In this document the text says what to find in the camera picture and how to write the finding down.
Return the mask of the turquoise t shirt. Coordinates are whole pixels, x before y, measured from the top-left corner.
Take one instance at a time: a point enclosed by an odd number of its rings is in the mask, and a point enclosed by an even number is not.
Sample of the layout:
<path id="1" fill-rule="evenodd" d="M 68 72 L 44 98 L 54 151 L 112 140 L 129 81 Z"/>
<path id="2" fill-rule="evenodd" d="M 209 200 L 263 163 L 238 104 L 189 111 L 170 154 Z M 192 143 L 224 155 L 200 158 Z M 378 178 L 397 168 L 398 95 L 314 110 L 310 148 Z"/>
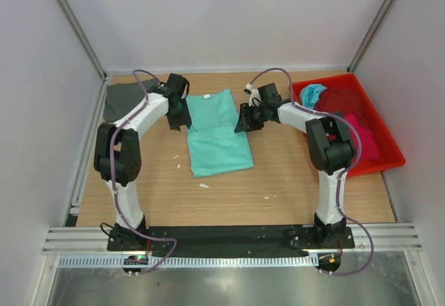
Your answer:
<path id="1" fill-rule="evenodd" d="M 238 113 L 230 90 L 189 95 L 186 102 L 192 121 L 187 144 L 194 177 L 254 167 L 246 133 L 234 131 Z"/>

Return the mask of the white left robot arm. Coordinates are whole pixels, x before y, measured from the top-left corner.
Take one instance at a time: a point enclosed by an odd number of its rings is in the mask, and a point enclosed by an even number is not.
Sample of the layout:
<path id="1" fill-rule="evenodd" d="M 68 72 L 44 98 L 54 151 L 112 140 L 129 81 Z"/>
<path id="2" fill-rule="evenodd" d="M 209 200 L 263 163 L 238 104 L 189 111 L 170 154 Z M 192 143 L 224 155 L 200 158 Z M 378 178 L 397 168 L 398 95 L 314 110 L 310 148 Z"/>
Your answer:
<path id="1" fill-rule="evenodd" d="M 147 90 L 139 73 L 151 73 L 133 71 L 143 92 L 141 101 L 115 122 L 100 124 L 93 159 L 94 169 L 113 196 L 116 222 L 112 233 L 123 236 L 124 243 L 132 250 L 142 249 L 147 241 L 174 241 L 147 233 L 136 187 L 136 179 L 142 168 L 140 140 L 162 117 L 167 117 L 171 130 L 179 131 L 182 126 L 189 128 L 192 125 L 186 102 L 190 83 L 185 77 L 171 73 L 166 82 L 160 81 Z"/>

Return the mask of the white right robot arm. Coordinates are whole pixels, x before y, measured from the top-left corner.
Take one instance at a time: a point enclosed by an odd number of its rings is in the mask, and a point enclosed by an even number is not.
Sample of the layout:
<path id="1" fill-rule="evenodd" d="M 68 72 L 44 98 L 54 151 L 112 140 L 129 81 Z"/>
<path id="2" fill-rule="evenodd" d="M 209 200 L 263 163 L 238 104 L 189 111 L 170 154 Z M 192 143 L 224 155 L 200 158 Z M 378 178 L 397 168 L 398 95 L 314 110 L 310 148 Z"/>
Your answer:
<path id="1" fill-rule="evenodd" d="M 258 131 L 265 122 L 272 121 L 306 134 L 309 158 L 318 171 L 319 184 L 311 237 L 320 247 L 335 247 L 346 233 L 343 183 L 360 152 L 351 136 L 353 127 L 338 114 L 315 111 L 282 99 L 273 83 L 260 88 L 248 84 L 244 92 L 249 95 L 249 102 L 240 105 L 236 133 Z"/>

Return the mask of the folded grey t shirt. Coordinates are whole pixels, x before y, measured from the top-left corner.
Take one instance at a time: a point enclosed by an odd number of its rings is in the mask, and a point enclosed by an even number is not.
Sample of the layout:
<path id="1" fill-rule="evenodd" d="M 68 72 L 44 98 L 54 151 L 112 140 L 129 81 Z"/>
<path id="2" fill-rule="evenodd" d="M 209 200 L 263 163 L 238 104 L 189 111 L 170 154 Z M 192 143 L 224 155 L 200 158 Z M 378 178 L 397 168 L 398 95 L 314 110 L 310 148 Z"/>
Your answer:
<path id="1" fill-rule="evenodd" d="M 117 83 L 106 89 L 103 119 L 115 122 L 132 111 L 143 99 L 145 93 L 138 82 Z"/>

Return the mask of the light blue t shirt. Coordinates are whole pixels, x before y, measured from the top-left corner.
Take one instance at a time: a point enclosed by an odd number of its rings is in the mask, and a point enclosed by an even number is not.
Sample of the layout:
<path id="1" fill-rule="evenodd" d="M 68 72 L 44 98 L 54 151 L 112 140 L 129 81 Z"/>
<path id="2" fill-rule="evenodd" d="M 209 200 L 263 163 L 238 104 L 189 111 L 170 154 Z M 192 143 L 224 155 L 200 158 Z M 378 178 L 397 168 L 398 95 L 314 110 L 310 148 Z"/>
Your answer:
<path id="1" fill-rule="evenodd" d="M 315 105 L 320 99 L 320 95 L 327 88 L 321 84 L 309 84 L 305 86 L 299 94 L 299 101 L 305 108 L 315 109 Z"/>

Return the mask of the dark red t shirt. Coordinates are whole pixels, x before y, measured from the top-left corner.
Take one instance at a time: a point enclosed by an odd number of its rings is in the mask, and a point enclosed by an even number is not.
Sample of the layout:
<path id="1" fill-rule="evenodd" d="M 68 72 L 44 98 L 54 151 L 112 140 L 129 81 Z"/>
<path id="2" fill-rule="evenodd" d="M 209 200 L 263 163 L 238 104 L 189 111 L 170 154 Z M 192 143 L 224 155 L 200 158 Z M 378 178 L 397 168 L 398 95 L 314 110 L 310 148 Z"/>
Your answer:
<path id="1" fill-rule="evenodd" d="M 362 99 L 348 88 L 327 88 L 320 94 L 314 108 L 326 113 L 357 114 L 362 110 Z"/>

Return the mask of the pink t shirt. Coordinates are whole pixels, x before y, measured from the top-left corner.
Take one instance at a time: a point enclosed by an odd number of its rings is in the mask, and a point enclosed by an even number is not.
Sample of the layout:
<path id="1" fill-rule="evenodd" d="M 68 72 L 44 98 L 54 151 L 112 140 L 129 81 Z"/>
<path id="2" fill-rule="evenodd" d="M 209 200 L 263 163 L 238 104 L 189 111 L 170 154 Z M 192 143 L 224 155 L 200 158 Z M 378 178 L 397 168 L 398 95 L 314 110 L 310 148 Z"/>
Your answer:
<path id="1" fill-rule="evenodd" d="M 367 127 L 363 127 L 354 114 L 348 114 L 345 117 L 345 120 L 348 121 L 357 132 L 360 143 L 362 146 L 362 153 L 360 160 L 361 161 L 375 161 L 380 158 L 380 153 L 378 151 L 378 146 L 374 139 L 374 135 L 370 129 Z"/>

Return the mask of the red plastic bin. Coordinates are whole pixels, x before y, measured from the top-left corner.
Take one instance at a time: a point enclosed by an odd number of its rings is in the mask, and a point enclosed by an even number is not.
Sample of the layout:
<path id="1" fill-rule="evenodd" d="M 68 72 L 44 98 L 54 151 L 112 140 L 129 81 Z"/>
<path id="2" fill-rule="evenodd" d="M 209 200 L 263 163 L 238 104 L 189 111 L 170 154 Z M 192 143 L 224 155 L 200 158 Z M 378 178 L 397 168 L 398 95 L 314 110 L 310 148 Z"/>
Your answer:
<path id="1" fill-rule="evenodd" d="M 348 88 L 362 99 L 362 110 L 357 114 L 353 114 L 363 127 L 367 127 L 373 133 L 380 158 L 375 161 L 359 160 L 359 163 L 348 173 L 349 177 L 382 172 L 405 165 L 405 157 L 355 75 L 341 74 L 295 82 L 293 83 L 293 96 L 297 102 L 300 102 L 300 91 L 309 84 L 321 84 L 326 88 Z"/>

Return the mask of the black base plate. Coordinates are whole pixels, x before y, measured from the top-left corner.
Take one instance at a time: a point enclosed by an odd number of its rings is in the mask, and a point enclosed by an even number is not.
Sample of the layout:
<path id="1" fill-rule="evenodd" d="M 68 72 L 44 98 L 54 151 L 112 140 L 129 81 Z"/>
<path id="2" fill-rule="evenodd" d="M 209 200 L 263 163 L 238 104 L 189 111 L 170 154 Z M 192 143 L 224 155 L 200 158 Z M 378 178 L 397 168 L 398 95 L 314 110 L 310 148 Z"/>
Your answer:
<path id="1" fill-rule="evenodd" d="M 329 236 L 325 240 L 311 225 L 150 227 L 141 232 L 158 240 L 149 241 L 115 227 L 110 231 L 107 249 L 149 250 L 156 257 L 164 257 L 172 247 L 171 239 L 176 239 L 172 257 L 231 259 L 303 257 L 310 250 L 338 251 L 355 247 L 349 227 L 341 236 Z"/>

